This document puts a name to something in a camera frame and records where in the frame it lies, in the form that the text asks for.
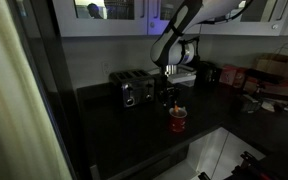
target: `wall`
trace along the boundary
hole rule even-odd
[[[112,72],[156,68],[151,61],[150,50],[157,38],[158,36],[63,38],[74,89],[108,82],[108,76],[102,72],[102,62],[108,62]],[[208,57],[211,53],[211,39],[211,36],[201,37],[199,51],[202,57]]]
[[[73,87],[76,89],[108,82],[108,77],[102,72],[102,62],[108,62],[112,72],[156,68],[150,59],[150,49],[157,38],[158,36],[64,38],[63,47]],[[218,66],[233,64],[251,67],[258,55],[274,52],[284,43],[288,43],[288,36],[203,35],[199,43],[199,54],[201,59],[212,61]]]
[[[288,36],[213,36],[209,60],[219,66],[233,64],[251,67],[261,53],[273,53],[284,43],[288,43]]]

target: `cup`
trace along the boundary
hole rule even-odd
[[[169,128],[173,132],[182,132],[185,130],[185,117],[187,112],[185,108],[178,108],[178,111],[175,111],[174,108],[169,110],[171,115]]]

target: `black countertop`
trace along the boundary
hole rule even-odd
[[[130,109],[113,102],[107,84],[77,90],[90,167],[101,179],[121,179],[223,126],[264,154],[288,155],[288,114],[260,110],[228,114],[231,88],[181,86],[179,106],[188,112],[184,132],[168,127],[168,110],[157,100]]]
[[[271,175],[278,179],[288,180],[288,156],[282,153],[274,153],[261,159],[258,164],[252,164],[257,170],[262,170],[262,173]],[[234,175],[226,178],[225,180],[254,180],[259,179],[255,169],[250,170],[248,166],[244,170],[239,170]]]

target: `white cabinet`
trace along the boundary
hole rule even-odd
[[[149,0],[148,34],[160,35],[184,0]],[[201,25],[195,25],[188,34],[198,34]]]
[[[162,173],[154,180],[193,180],[205,172],[212,180],[222,180],[232,175],[236,166],[241,165],[240,156],[245,151],[260,160],[265,156],[224,128],[190,144],[187,158]]]
[[[116,36],[147,34],[147,1],[53,0],[53,4],[62,37]]]
[[[53,0],[62,37],[160,35],[183,0]],[[200,25],[188,30],[198,34]]]
[[[257,160],[265,157],[264,154],[229,133],[212,176],[212,180],[222,180],[231,176],[235,167],[242,164],[243,159],[241,158],[241,154],[243,154],[244,151],[251,153]]]
[[[243,7],[243,3],[239,7],[226,17],[236,14],[238,9]],[[253,0],[250,7],[239,18],[223,24],[203,24],[201,34],[288,35],[288,0]]]

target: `toaster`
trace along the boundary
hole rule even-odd
[[[143,70],[114,72],[109,81],[112,95],[123,107],[154,101],[155,79]]]

